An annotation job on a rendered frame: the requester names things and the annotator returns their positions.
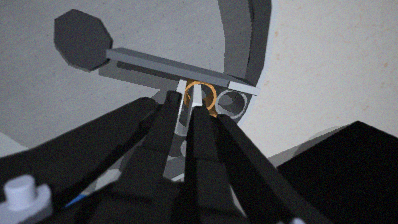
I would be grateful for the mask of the bronze bushing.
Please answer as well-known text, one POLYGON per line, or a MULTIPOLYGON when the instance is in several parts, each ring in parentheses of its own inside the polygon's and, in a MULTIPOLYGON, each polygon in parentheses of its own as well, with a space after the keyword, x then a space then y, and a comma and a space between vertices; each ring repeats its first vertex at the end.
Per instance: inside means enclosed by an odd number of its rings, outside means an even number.
POLYGON ((214 117, 216 117, 217 116, 217 111, 215 110, 215 106, 213 106, 211 109, 209 109, 209 114, 211 115, 211 116, 214 116, 214 117))
POLYGON ((184 103, 185 105, 189 108, 189 102, 190 102, 190 94, 188 93, 188 90, 190 87, 192 87, 194 84, 205 84, 208 87, 211 88, 210 93, 207 97, 203 98, 203 100, 206 102, 206 108, 209 110, 211 109, 217 99, 216 96, 216 90, 214 88, 214 85, 211 83, 207 83, 207 82, 203 82, 203 81, 198 81, 198 80, 194 80, 194 79, 188 79, 186 82, 186 88, 185 88, 185 93, 184 93, 184 103))

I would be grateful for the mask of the grey metal bushing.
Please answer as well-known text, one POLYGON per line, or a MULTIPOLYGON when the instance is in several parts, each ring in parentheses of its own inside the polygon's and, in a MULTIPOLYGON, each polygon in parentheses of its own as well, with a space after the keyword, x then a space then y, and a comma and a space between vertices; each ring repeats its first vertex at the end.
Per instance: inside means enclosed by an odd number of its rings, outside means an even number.
POLYGON ((182 136, 182 141, 181 141, 181 153, 184 157, 186 157, 186 136, 182 136))
POLYGON ((214 106, 215 106, 215 110, 217 111, 218 114, 225 114, 225 115, 228 115, 229 117, 231 117, 232 119, 235 119, 235 118, 241 116, 245 112, 248 103, 247 103, 247 97, 245 96, 245 94, 243 92, 229 89, 227 87, 223 87, 223 86, 219 86, 219 85, 216 85, 214 88, 216 90, 216 96, 217 96, 214 106), (232 91, 237 92, 237 98, 233 103, 231 103, 229 105, 221 105, 218 103, 220 97, 223 94, 225 94, 227 92, 232 92, 232 91))
MULTIPOLYGON (((187 111, 188 112, 188 109, 189 108, 185 105, 184 99, 183 99, 181 111, 187 111)), ((174 133, 179 135, 179 136, 187 136, 187 132, 188 131, 186 131, 186 124, 187 124, 187 121, 179 119, 178 125, 177 125, 177 129, 175 128, 175 132, 174 133)))

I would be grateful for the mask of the blue crate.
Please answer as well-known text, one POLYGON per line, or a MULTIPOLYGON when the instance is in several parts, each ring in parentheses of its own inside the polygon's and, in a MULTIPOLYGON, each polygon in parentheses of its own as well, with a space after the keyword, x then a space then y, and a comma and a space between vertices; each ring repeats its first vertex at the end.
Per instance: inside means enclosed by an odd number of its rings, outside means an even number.
MULTIPOLYGON (((69 206, 70 204, 72 204, 72 203, 74 203, 74 202, 76 202, 76 201, 78 201, 78 200, 80 200, 81 198, 83 198, 83 197, 85 197, 85 196, 87 196, 87 195, 79 195, 79 196, 77 196, 73 201, 71 201, 67 206, 69 206), (77 200, 76 200, 77 199, 77 200)), ((67 207, 67 206, 65 206, 65 207, 67 207)), ((64 207, 64 208, 65 208, 64 207)))

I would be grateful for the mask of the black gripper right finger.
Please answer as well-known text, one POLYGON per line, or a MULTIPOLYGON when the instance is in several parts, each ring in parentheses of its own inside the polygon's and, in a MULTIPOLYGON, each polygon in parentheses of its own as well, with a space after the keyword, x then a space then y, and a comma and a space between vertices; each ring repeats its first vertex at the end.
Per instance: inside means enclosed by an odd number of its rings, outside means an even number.
POLYGON ((194 181, 194 224, 334 224, 303 199, 234 120, 209 114, 194 84, 186 124, 184 181, 194 181), (231 186, 231 188, 230 188, 231 186))

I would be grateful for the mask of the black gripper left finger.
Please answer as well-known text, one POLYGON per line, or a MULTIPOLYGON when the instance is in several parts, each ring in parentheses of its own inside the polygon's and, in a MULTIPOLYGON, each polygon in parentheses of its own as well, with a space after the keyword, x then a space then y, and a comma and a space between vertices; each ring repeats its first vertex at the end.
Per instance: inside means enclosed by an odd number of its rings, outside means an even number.
POLYGON ((88 224, 147 224, 186 82, 180 79, 176 91, 167 91, 164 104, 141 97, 32 149, 0 157, 0 224, 36 224, 61 210, 145 136, 88 224))

